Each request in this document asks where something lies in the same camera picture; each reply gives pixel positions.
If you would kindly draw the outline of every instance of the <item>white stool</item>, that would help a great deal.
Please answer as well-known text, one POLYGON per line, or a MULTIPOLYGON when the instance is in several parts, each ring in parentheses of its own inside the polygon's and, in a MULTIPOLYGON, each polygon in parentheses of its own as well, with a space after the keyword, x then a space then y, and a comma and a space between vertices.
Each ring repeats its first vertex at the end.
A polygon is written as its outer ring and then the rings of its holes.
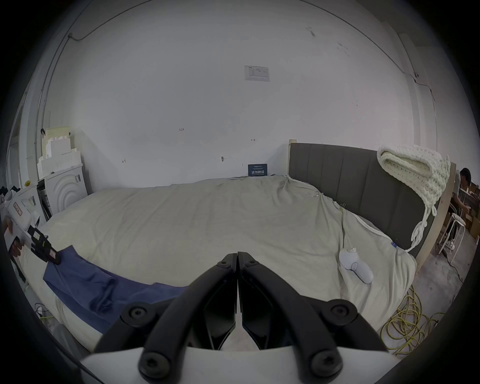
POLYGON ((441 254, 444 247, 445 247, 446 242, 448 241, 448 238, 450 237, 450 234, 452 233, 452 230, 453 230, 454 226, 456 226, 456 225, 458 225, 458 230, 456 231, 455 237, 452 239, 452 243, 454 245, 455 253, 453 255, 453 259, 452 259, 451 262, 453 262, 453 260, 455 259, 456 253, 458 252, 458 248, 460 248, 460 245, 462 244, 463 235, 465 235, 465 230, 466 230, 465 221, 463 221, 463 219, 459 215, 457 215, 455 213, 452 213, 452 215, 450 216, 450 220, 448 220, 447 228, 445 229, 444 234, 442 235, 442 237, 440 238, 440 241, 438 242, 438 245, 441 245, 444 236, 446 236, 445 241, 444 241, 442 247, 440 248, 440 252, 438 252, 438 254, 441 254), (462 228, 463 228, 463 231, 462 231, 462 237, 460 239, 460 243, 458 243, 458 245, 455 245, 456 239, 458 238, 458 235, 459 235, 462 228))

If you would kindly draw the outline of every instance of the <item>handwritten mark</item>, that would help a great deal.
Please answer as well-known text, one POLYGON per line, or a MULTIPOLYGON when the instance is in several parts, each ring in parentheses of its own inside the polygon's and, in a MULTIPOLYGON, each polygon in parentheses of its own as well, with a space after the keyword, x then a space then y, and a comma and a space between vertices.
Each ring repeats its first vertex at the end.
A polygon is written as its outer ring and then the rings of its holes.
POLYGON ((307 31, 309 31, 309 32, 310 32, 310 34, 311 34, 313 37, 315 37, 315 36, 316 36, 316 34, 315 34, 315 33, 313 33, 313 31, 312 31, 312 27, 305 27, 305 29, 306 29, 307 31))

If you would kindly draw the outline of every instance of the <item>black device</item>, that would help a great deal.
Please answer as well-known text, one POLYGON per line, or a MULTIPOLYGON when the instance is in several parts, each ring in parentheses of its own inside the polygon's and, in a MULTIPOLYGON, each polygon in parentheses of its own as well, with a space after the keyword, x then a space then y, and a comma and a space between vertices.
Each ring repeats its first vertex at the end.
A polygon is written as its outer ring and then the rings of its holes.
POLYGON ((175 383, 185 347, 218 350, 235 328, 237 286, 243 328, 259 349, 294 346, 303 382, 327 383, 339 374, 343 362, 337 347, 387 351, 351 302, 301 296, 248 253, 238 252, 176 298, 126 305, 95 353, 143 347, 142 377, 175 383))
POLYGON ((52 248, 48 236, 45 236, 37 228, 30 226, 28 234, 32 237, 32 252, 45 262, 52 262, 53 264, 60 264, 61 257, 56 250, 52 248))

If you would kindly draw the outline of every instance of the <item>white knit blanket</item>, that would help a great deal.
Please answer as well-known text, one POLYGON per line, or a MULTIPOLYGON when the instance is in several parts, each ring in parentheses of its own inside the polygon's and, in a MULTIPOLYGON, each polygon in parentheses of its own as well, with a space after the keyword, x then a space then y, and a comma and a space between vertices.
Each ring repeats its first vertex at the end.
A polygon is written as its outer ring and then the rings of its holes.
POLYGON ((381 146, 377 159, 386 172, 413 189, 425 204, 423 219, 412 232, 409 252, 420 243, 430 212, 437 215, 435 203, 447 185, 450 160, 448 156, 443 160, 438 152, 419 145, 381 146))

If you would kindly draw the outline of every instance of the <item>wooden bed frame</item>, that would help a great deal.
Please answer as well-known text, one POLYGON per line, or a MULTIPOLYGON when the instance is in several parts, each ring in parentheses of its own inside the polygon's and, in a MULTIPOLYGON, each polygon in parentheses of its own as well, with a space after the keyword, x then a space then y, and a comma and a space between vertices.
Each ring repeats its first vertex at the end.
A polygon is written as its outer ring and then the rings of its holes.
MULTIPOLYGON (((305 181, 349 211, 371 221, 403 249, 410 247, 410 234, 421 221, 424 205, 408 186, 386 173, 376 151, 326 144, 288 141, 288 174, 305 181)), ((442 229, 455 182, 451 164, 447 186, 437 202, 437 216, 430 215, 423 239, 410 254, 423 266, 442 229)))

